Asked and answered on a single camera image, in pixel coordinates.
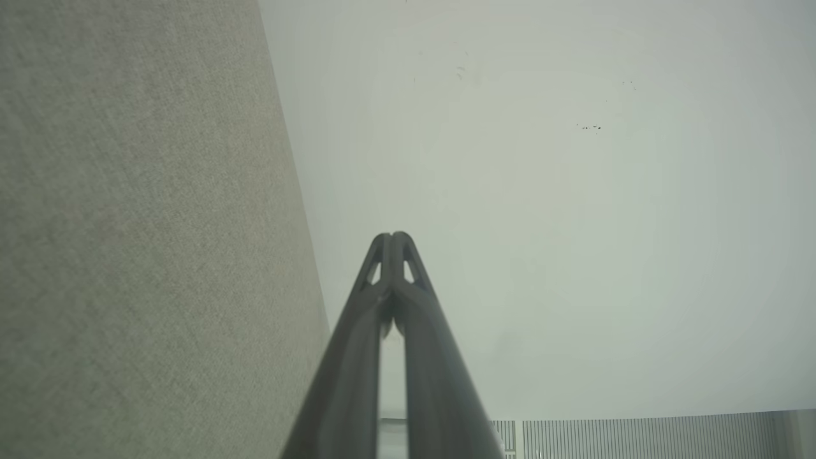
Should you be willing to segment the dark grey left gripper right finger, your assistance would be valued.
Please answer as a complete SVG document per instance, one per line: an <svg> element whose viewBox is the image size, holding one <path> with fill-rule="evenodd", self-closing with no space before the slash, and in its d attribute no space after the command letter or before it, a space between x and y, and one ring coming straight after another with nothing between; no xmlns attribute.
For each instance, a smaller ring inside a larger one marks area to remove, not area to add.
<svg viewBox="0 0 816 459"><path fill-rule="evenodd" d="M391 236L395 322L405 340L410 459L504 459L419 250Z"/></svg>

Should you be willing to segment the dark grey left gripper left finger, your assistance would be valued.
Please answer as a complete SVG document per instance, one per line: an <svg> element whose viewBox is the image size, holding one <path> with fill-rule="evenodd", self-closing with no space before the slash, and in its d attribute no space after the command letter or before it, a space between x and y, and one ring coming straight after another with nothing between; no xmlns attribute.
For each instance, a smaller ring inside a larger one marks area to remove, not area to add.
<svg viewBox="0 0 816 459"><path fill-rule="evenodd" d="M365 255L280 459L377 459L380 345L390 331L391 235Z"/></svg>

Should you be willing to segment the grey fabric sofa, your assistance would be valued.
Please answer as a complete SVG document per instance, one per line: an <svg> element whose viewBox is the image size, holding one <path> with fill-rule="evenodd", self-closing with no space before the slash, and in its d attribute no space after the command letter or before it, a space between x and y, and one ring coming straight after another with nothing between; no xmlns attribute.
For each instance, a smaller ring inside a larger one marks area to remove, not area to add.
<svg viewBox="0 0 816 459"><path fill-rule="evenodd" d="M327 338L258 0L0 0L0 459L278 459Z"/></svg>

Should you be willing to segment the white ribbed panel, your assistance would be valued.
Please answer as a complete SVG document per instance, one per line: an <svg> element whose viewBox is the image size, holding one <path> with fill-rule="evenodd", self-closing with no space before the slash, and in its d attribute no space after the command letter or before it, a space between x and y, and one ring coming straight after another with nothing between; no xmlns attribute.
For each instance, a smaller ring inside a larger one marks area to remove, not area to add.
<svg viewBox="0 0 816 459"><path fill-rule="evenodd" d="M623 420L498 420L502 459L816 459L816 409Z"/></svg>

